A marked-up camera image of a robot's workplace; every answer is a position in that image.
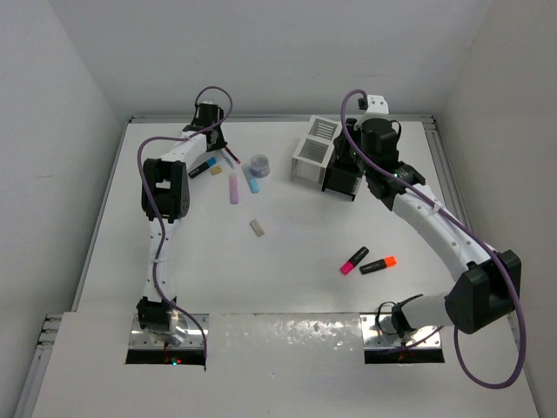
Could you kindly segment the pastel pink highlighter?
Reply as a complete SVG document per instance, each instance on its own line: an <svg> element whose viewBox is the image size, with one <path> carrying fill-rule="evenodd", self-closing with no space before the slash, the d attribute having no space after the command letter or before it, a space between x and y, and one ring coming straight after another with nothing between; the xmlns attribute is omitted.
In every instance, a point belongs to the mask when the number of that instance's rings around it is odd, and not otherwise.
<svg viewBox="0 0 557 418"><path fill-rule="evenodd" d="M231 205L237 205L239 202L238 177L235 173L229 174L229 201Z"/></svg>

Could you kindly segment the double-ended pink blue marker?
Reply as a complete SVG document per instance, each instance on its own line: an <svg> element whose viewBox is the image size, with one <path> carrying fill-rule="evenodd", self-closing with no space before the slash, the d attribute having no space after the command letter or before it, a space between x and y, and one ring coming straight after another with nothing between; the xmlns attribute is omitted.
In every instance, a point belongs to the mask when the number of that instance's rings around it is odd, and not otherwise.
<svg viewBox="0 0 557 418"><path fill-rule="evenodd" d="M241 165L241 162L238 159L238 157L228 148L228 146L224 148L224 151L237 165Z"/></svg>

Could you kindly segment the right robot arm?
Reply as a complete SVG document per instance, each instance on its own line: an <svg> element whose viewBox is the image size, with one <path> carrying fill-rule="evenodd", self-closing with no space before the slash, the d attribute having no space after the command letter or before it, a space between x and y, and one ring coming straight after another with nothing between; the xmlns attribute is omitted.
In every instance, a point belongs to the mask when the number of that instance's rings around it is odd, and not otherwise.
<svg viewBox="0 0 557 418"><path fill-rule="evenodd" d="M520 258L511 250L496 251L442 206L426 179L400 160L400 136L401 131L384 118L363 122L348 118L342 124L341 137L372 195L433 249L454 285L448 293L397 303L391 313L393 330L403 337L424 326L452 326L473 334L518 313Z"/></svg>

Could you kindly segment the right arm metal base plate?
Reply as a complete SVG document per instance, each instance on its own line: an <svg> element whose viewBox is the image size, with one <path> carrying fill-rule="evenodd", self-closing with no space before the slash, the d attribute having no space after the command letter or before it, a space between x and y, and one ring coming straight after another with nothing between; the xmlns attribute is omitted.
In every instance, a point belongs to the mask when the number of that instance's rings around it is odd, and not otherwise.
<svg viewBox="0 0 557 418"><path fill-rule="evenodd" d="M437 327L426 326L400 338L391 328L389 313L362 313L360 326L364 349L386 352L398 348L441 349L440 331Z"/></svg>

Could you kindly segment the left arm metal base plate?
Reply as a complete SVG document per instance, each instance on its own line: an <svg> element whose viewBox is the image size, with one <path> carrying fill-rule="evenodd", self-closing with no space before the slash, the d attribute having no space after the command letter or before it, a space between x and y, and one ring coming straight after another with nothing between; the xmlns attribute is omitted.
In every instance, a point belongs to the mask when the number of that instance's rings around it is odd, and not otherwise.
<svg viewBox="0 0 557 418"><path fill-rule="evenodd" d="M132 350L162 350L164 347L172 350L203 350L204 343L201 331L191 319L178 313L173 320L175 327L171 332L151 331L147 327L141 328L139 318L135 314L131 325L128 348Z"/></svg>

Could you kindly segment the blue and black highlighter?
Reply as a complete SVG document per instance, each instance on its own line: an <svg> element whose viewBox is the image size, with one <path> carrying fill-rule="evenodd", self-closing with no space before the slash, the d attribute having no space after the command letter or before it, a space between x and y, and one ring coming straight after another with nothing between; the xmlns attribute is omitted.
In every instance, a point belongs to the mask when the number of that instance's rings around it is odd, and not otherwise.
<svg viewBox="0 0 557 418"><path fill-rule="evenodd" d="M198 175L200 175L201 173L209 170L215 164L217 164L217 160L215 158L209 158L204 163L202 163L202 164L196 166L195 168L191 169L188 172L188 176L189 176L190 179L194 179Z"/></svg>

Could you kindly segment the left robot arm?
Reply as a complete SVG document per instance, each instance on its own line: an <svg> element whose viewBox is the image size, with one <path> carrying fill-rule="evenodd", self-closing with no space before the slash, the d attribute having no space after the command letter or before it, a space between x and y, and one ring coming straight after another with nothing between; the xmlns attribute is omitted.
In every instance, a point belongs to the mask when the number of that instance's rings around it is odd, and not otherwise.
<svg viewBox="0 0 557 418"><path fill-rule="evenodd" d="M221 124L228 117L211 101L195 105L193 120L183 136L156 136L138 148L137 162L142 181L141 206L149 220L150 250L148 276L142 299L137 304L141 328L169 334L181 311L169 273L176 231L189 212L188 166L207 152L218 151L227 143Z"/></svg>

